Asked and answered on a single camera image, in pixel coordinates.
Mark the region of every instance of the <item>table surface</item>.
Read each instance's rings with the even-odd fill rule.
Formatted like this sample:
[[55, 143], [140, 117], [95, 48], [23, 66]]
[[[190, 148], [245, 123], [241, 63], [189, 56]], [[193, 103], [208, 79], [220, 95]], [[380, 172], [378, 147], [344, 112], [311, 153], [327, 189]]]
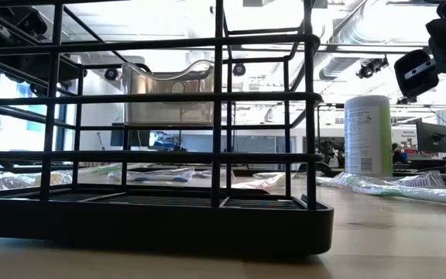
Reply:
[[[293, 194], [303, 190], [293, 180]], [[446, 205], [333, 187], [318, 187], [318, 198], [335, 209], [333, 245], [320, 256], [273, 262], [0, 239], [0, 278], [446, 278]]]

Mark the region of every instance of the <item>security camera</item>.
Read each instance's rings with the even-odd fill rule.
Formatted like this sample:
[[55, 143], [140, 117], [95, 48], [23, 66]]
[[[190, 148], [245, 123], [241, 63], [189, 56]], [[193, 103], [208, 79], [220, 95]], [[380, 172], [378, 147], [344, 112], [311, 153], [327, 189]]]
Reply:
[[120, 78], [120, 73], [117, 69], [107, 69], [105, 72], [105, 79], [108, 81], [117, 81]]
[[241, 77], [245, 74], [245, 66], [244, 64], [236, 64], [233, 67], [233, 75], [235, 75], [236, 77]]
[[361, 64], [361, 69], [355, 74], [359, 78], [370, 78], [374, 74], [378, 73], [384, 67], [388, 67], [388, 59], [385, 58], [377, 58], [367, 60]]

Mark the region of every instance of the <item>plastic bag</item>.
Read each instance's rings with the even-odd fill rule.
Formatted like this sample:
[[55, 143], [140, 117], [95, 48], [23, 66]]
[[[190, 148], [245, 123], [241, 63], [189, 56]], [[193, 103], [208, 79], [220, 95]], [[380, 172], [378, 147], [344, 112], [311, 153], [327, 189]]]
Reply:
[[[41, 174], [13, 174], [0, 172], [0, 191], [17, 188], [29, 188], [40, 186]], [[51, 172], [50, 185], [70, 184], [71, 171], [57, 170]]]
[[[51, 171], [51, 186], [71, 184], [72, 181], [72, 171], [71, 170], [56, 170]], [[36, 174], [34, 178], [33, 186], [40, 186], [41, 174]]]
[[317, 186], [335, 186], [332, 177], [316, 177]]
[[[194, 174], [193, 167], [176, 170], [155, 170], [147, 172], [127, 171], [127, 182], [135, 184], [149, 185], [185, 185], [190, 182]], [[122, 180], [121, 171], [113, 171], [108, 174], [108, 178], [116, 181]]]
[[409, 177], [403, 177], [395, 181], [396, 184], [407, 187], [419, 188], [444, 188], [445, 182], [439, 173], [429, 172]]
[[[267, 178], [271, 178], [271, 177], [275, 177], [278, 174], [285, 174], [284, 172], [269, 172], [269, 173], [257, 173], [257, 174], [253, 174], [252, 177], [254, 178], [258, 178], [258, 179], [267, 179]], [[304, 178], [307, 176], [307, 173], [302, 172], [302, 173], [292, 173], [291, 177], [292, 179], [294, 178]], [[322, 177], [324, 176], [324, 172], [322, 171], [316, 171], [316, 177]]]
[[[136, 168], [143, 168], [152, 165], [153, 163], [131, 163], [127, 164], [127, 170], [134, 170]], [[114, 163], [99, 167], [83, 167], [78, 170], [79, 174], [109, 174], [115, 171], [122, 171], [122, 163]]]
[[[211, 178], [211, 174], [212, 174], [212, 170], [195, 171], [193, 177]], [[220, 169], [220, 178], [226, 179], [226, 169], [225, 168]], [[232, 180], [235, 180], [235, 175], [233, 174], [233, 170], [232, 170]]]
[[274, 191], [285, 187], [285, 174], [277, 173], [274, 177], [268, 179], [260, 179], [257, 181], [248, 181], [233, 184], [232, 188], [236, 189], [260, 189], [266, 191]]
[[[316, 170], [316, 177], [323, 177], [324, 176], [324, 172]], [[307, 177], [307, 172], [298, 172], [295, 173], [295, 176], [293, 178], [305, 178]]]
[[400, 180], [384, 181], [374, 177], [342, 173], [334, 177], [331, 182], [336, 186], [351, 188], [353, 191], [369, 195], [403, 197], [421, 201], [446, 203], [446, 189], [404, 186], [398, 184], [402, 183]]

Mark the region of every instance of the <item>cylindrical container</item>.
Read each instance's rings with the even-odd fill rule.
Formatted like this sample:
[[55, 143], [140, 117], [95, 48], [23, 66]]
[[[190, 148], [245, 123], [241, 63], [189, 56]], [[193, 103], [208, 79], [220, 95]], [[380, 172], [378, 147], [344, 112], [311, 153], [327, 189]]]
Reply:
[[386, 96], [367, 95], [345, 102], [345, 172], [392, 176], [392, 126]]

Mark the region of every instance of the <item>drip tray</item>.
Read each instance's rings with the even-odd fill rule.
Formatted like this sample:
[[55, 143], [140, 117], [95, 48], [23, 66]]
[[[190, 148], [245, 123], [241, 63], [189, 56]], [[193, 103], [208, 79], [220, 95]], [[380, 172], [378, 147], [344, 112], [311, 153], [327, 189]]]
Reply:
[[324, 253], [333, 209], [317, 202], [310, 210], [306, 200], [242, 189], [228, 197], [221, 189], [212, 207], [210, 188], [79, 184], [40, 201], [39, 188], [15, 189], [0, 191], [0, 237], [166, 252]]

